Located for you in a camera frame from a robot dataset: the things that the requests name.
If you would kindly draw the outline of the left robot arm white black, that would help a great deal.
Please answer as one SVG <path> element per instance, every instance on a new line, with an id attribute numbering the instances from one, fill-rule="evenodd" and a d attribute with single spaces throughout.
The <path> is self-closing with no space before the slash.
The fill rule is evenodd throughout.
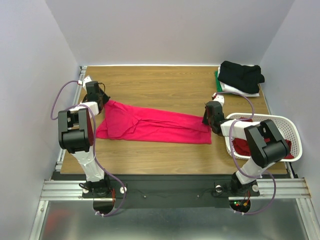
<path id="1" fill-rule="evenodd" d="M 105 198 L 111 193 L 110 179 L 97 164 L 94 151 L 93 117 L 99 115 L 110 97 L 101 89 L 98 81 L 87 76 L 78 82 L 86 91 L 83 101 L 67 110 L 58 112 L 58 141 L 63 150 L 71 154 L 85 173 L 86 182 L 81 183 L 85 194 Z"/>

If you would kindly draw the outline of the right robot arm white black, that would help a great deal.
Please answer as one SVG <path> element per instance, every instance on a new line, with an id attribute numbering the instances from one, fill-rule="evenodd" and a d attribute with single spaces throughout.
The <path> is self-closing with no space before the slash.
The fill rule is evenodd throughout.
<path id="1" fill-rule="evenodd" d="M 291 147 L 271 119 L 251 121 L 248 119 L 227 119 L 220 102 L 212 100 L 205 104 L 202 122 L 210 126 L 212 132 L 221 137 L 228 137 L 230 149 L 234 149 L 233 140 L 240 139 L 247 143 L 249 159 L 232 174 L 230 191 L 237 195 L 246 192 L 250 184 L 269 167 L 291 154 Z"/>

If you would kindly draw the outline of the pink t shirt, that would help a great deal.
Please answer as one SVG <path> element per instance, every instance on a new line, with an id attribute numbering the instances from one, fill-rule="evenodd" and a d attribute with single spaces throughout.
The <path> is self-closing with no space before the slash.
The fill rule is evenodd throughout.
<path id="1" fill-rule="evenodd" d="M 96 137 L 109 140 L 179 144 L 212 143 L 211 129 L 202 117 L 109 100 Z"/>

